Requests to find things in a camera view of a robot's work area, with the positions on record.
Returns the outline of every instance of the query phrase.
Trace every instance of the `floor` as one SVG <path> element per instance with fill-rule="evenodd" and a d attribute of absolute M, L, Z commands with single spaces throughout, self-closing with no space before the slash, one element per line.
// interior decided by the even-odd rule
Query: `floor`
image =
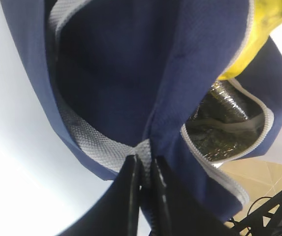
<path fill-rule="evenodd" d="M 256 199 L 263 196 L 272 197 L 282 190 L 282 165 L 280 164 L 249 158 L 227 162 L 220 169 L 240 183 L 250 197 L 250 202 L 234 216 L 236 221 L 246 217 L 249 207 Z M 267 200 L 263 199 L 256 203 L 251 212 Z"/>

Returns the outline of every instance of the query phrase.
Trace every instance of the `blue fabric panel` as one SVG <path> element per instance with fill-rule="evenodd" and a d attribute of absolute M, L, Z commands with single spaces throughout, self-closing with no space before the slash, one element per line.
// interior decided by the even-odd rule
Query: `blue fabric panel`
<path fill-rule="evenodd" d="M 282 55 L 271 38 L 236 79 L 274 113 L 274 123 L 265 140 L 243 158 L 264 155 L 282 127 Z"/>
<path fill-rule="evenodd" d="M 88 158 L 73 142 L 58 112 L 46 62 L 43 0 L 1 0 L 1 4 L 29 80 L 54 131 L 86 168 L 102 179 L 113 179 L 111 171 Z"/>
<path fill-rule="evenodd" d="M 62 31 L 60 91 L 107 137 L 165 144 L 240 46 L 247 14 L 247 0 L 92 1 Z"/>
<path fill-rule="evenodd" d="M 93 0 L 78 12 L 62 31 L 57 76 L 76 113 L 113 140 L 141 142 L 187 2 Z"/>
<path fill-rule="evenodd" d="M 165 151 L 165 157 L 192 195 L 218 219 L 226 221 L 242 209 L 235 196 L 206 175 L 180 134 Z"/>
<path fill-rule="evenodd" d="M 183 3 L 144 135 L 150 137 L 154 155 L 166 154 L 173 137 L 178 136 L 181 126 L 240 47 L 246 30 L 247 0 Z"/>

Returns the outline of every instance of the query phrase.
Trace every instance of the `zipper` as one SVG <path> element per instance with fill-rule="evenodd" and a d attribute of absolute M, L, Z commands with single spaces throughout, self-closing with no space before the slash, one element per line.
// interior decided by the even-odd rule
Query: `zipper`
<path fill-rule="evenodd" d="M 196 158 L 199 164 L 203 167 L 208 176 L 214 179 L 217 183 L 223 186 L 227 191 L 233 194 L 242 205 L 249 202 L 249 195 L 242 188 L 242 186 L 233 180 L 231 177 L 226 175 L 222 170 L 217 169 L 208 161 L 203 154 L 195 147 L 192 143 L 189 134 L 187 132 L 186 125 L 184 124 L 181 128 L 181 135 L 185 142 L 187 143 L 192 155 Z"/>
<path fill-rule="evenodd" d="M 242 205 L 244 205 L 249 201 L 249 196 L 246 193 L 246 191 L 242 188 L 242 186 L 239 183 L 237 183 L 231 177 L 226 175 L 220 169 L 217 169 L 216 167 L 214 167 L 213 164 L 223 163 L 223 162 L 238 159 L 252 152 L 254 149 L 256 149 L 263 142 L 268 132 L 272 128 L 273 121 L 274 121 L 274 114 L 259 98 L 255 97 L 254 95 L 249 93 L 247 90 L 245 90 L 236 79 L 230 79 L 228 81 L 231 83 L 231 85 L 235 89 L 237 89 L 239 92 L 241 92 L 245 96 L 249 97 L 251 100 L 257 103 L 260 106 L 260 108 L 262 109 L 263 114 L 264 114 L 264 127 L 263 127 L 262 133 L 260 134 L 259 138 L 249 148 L 247 148 L 243 152 L 240 152 L 237 155 L 227 158 L 224 161 L 221 160 L 221 161 L 210 162 L 204 157 L 204 155 L 196 148 L 196 146 L 191 141 L 185 124 L 181 128 L 181 135 L 183 139 L 185 140 L 185 142 L 187 143 L 191 153 L 197 159 L 197 161 L 200 163 L 200 165 L 203 167 L 203 169 L 206 171 L 209 177 L 211 177 L 212 179 L 217 181 L 219 184 L 221 184 L 226 190 L 228 190 L 234 196 L 236 196 L 236 198 L 242 203 Z"/>
<path fill-rule="evenodd" d="M 241 42 L 241 45 L 238 48 L 238 50 L 236 51 L 235 55 L 232 57 L 227 67 L 223 70 L 223 72 L 220 75 L 224 74 L 236 62 L 236 60 L 240 56 L 243 49 L 246 47 L 249 37 L 250 37 L 251 28 L 253 26 L 253 23 L 254 23 L 254 0 L 249 0 L 249 11 L 248 11 L 248 16 L 247 16 L 247 26 L 246 26 L 244 39 Z"/>
<path fill-rule="evenodd" d="M 249 36 L 250 36 L 250 32 L 251 32 L 253 22 L 254 22 L 254 0 L 249 0 L 249 13 L 248 13 L 248 17 L 247 17 L 247 27 L 246 27 L 246 31 L 245 31 L 245 37 L 244 37 L 244 39 L 241 43 L 241 46 L 239 47 L 239 49 L 237 50 L 237 52 L 235 53 L 235 55 L 233 56 L 233 58 L 231 59 L 231 61 L 229 62 L 229 64 L 227 65 L 227 67 L 225 68 L 225 70 L 221 74 L 226 72 L 229 69 L 229 67 L 235 63 L 235 61 L 237 60 L 237 58 L 241 54 L 242 50 L 246 46 L 248 39 L 249 39 Z M 251 98 L 253 101 L 255 101 L 262 108 L 262 111 L 264 113 L 264 118 L 265 118 L 265 125 L 264 125 L 264 129 L 263 129 L 261 135 L 259 136 L 257 141 L 252 146 L 250 146 L 247 150 L 245 150 L 245 151 L 239 153 L 238 155 L 235 155 L 235 156 L 233 156 L 233 157 L 231 157 L 231 158 L 229 158 L 225 161 L 231 161 L 231 160 L 234 160 L 234 159 L 238 159 L 238 158 L 250 153 L 257 146 L 259 146 L 262 143 L 262 141 L 264 140 L 264 138 L 266 137 L 269 130 L 271 129 L 272 124 L 273 124 L 273 120 L 274 120 L 273 113 L 271 112 L 270 109 L 268 109 L 265 106 L 265 104 L 261 100 L 259 100 L 257 97 L 253 96 L 248 91 L 243 89 L 241 87 L 241 85 L 237 82 L 236 79 L 231 79 L 231 80 L 229 80 L 229 82 L 238 91 L 240 91 L 244 95 Z M 191 139 L 188 135 L 187 128 L 186 128 L 185 124 L 181 128 L 181 135 L 182 135 L 184 141 L 186 142 L 186 144 L 188 145 L 189 150 L 191 151 L 192 155 L 196 158 L 196 160 L 199 162 L 199 164 L 203 167 L 203 169 L 208 174 L 208 176 L 210 178 L 214 179 L 216 182 L 218 182 L 221 186 L 223 186 L 231 194 L 233 194 L 240 201 L 240 203 L 243 206 L 246 203 L 248 203 L 249 202 L 249 195 L 243 189 L 243 187 L 238 182 L 236 182 L 231 177 L 229 177 L 227 174 L 225 174 L 222 170 L 217 169 L 215 166 L 213 166 L 213 164 L 221 163 L 222 161 L 218 161 L 218 162 L 208 161 L 203 156 L 203 154 L 196 148 L 196 146 L 192 143 L 192 141 L 191 141 Z"/>

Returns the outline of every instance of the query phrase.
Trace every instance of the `silver insulated lining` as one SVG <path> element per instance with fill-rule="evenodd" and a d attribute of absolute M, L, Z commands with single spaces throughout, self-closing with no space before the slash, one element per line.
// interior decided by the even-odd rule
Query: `silver insulated lining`
<path fill-rule="evenodd" d="M 216 81 L 186 122 L 189 137 L 209 161 L 248 149 L 264 128 L 261 107 L 229 81 Z"/>

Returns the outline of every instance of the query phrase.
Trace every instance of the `navy blue bag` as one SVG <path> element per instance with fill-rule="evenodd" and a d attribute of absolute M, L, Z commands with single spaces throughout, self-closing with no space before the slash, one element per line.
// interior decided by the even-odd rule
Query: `navy blue bag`
<path fill-rule="evenodd" d="M 240 76 L 216 82 L 247 41 L 253 0 L 1 3 L 52 128 L 87 169 L 114 179 L 138 154 L 150 185 L 151 158 L 164 156 L 218 219 L 242 209 L 247 193 L 213 164 L 263 155 L 282 126 L 271 39 Z"/>

